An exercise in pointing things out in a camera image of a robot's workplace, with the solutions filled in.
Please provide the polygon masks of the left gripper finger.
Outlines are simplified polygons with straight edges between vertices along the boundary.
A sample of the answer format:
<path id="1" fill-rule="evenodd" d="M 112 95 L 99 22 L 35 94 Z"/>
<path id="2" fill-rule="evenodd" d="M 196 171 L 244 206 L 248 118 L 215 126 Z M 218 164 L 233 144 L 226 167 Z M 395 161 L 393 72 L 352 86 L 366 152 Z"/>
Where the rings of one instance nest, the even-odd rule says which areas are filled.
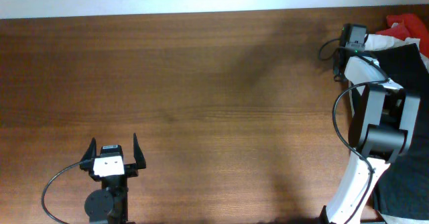
<path id="1" fill-rule="evenodd" d="M 83 164 L 87 164 L 93 161 L 96 156 L 97 156 L 97 142 L 96 142 L 96 139 L 93 137 L 90 141 L 89 147 L 87 148 L 86 152 L 84 153 L 80 161 Z"/>
<path id="2" fill-rule="evenodd" d="M 143 152 L 139 146 L 137 134 L 133 134 L 133 156 L 137 169 L 146 169 L 146 161 Z"/>

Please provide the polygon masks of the black shorts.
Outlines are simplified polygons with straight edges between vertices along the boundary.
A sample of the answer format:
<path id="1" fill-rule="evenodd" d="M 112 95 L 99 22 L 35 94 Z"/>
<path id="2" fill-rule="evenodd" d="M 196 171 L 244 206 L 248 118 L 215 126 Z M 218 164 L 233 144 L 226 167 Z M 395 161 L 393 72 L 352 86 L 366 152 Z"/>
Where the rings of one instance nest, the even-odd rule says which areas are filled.
<path id="1" fill-rule="evenodd" d="M 380 67 L 405 90 L 418 93 L 420 108 L 408 152 L 374 188 L 373 208 L 384 215 L 428 220 L 428 71 L 415 44 L 376 51 Z"/>

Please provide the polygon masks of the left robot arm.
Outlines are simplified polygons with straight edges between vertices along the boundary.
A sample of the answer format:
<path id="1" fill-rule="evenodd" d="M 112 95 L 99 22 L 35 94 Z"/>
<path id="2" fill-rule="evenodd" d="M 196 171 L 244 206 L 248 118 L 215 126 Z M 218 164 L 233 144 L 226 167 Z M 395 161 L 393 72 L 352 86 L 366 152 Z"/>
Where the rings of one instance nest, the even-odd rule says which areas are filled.
<path id="1" fill-rule="evenodd" d="M 84 203 L 90 223 L 126 224 L 128 218 L 128 180 L 139 176 L 147 167 L 136 135 L 133 135 L 134 163 L 126 164 L 120 145 L 103 146 L 97 152 L 92 139 L 83 157 L 80 169 L 87 172 L 101 188 L 88 195 Z"/>

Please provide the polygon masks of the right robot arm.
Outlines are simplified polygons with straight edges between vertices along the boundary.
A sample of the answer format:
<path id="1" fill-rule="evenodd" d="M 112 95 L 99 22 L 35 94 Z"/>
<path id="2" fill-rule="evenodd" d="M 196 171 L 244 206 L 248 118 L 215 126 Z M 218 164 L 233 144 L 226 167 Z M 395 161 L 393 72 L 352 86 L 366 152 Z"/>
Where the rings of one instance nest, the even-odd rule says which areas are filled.
<path id="1" fill-rule="evenodd" d="M 364 90 L 348 136 L 335 131 L 351 155 L 336 194 L 322 208 L 321 223 L 360 223 L 379 178 L 410 148 L 420 97 L 389 87 L 385 72 L 382 77 L 360 84 Z"/>

